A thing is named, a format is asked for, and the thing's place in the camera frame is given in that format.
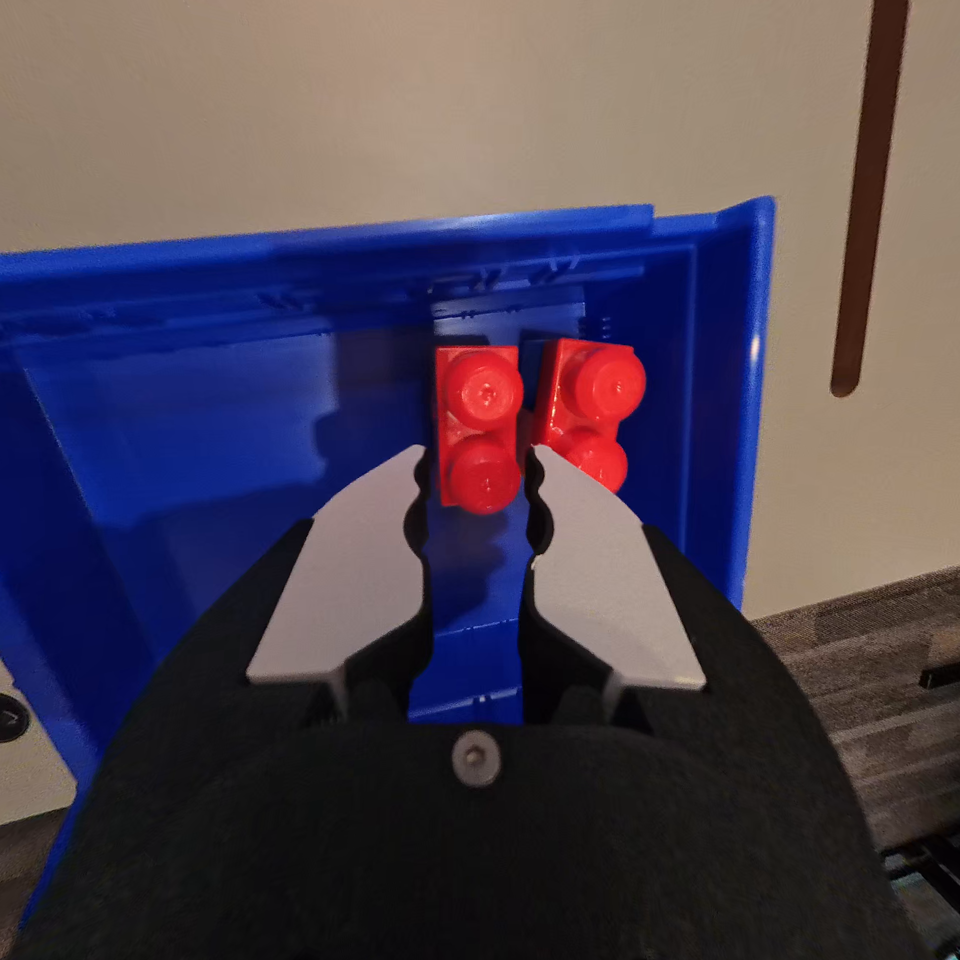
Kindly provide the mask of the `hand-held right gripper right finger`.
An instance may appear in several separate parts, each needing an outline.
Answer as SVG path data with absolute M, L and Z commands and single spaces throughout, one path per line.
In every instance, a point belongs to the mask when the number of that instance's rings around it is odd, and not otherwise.
M 517 650 L 522 718 L 549 724 L 585 689 L 601 720 L 639 691 L 698 696 L 708 679 L 637 514 L 549 446 L 527 453 L 527 563 Z

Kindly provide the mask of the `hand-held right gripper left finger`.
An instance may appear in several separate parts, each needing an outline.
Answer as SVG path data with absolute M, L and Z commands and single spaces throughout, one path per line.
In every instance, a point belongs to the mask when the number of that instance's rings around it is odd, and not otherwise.
M 429 451 L 414 443 L 313 515 L 246 666 L 249 683 L 317 686 L 342 717 L 377 702 L 407 721 L 434 651 L 429 481 Z

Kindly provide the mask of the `red two-stud toy block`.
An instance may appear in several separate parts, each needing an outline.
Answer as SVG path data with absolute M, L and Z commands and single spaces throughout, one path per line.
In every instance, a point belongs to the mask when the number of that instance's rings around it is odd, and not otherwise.
M 480 517 L 497 514 L 514 501 L 522 483 L 519 350 L 453 343 L 437 346 L 434 358 L 440 504 Z
M 560 338 L 539 356 L 527 444 L 546 447 L 617 494 L 629 463 L 618 429 L 646 392 L 646 372 L 629 345 Z

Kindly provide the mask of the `blue plastic bin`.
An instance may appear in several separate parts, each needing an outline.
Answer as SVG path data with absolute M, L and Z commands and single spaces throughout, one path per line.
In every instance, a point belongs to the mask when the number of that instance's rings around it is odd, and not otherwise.
M 2 255 L 2 656 L 78 798 L 149 672 L 295 521 L 429 444 L 442 344 L 633 347 L 620 496 L 735 605 L 775 203 Z

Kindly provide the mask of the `white mounting plate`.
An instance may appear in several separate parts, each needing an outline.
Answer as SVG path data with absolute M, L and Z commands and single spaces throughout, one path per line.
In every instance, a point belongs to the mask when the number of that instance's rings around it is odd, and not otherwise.
M 77 781 L 1 662 L 1 825 L 68 809 Z

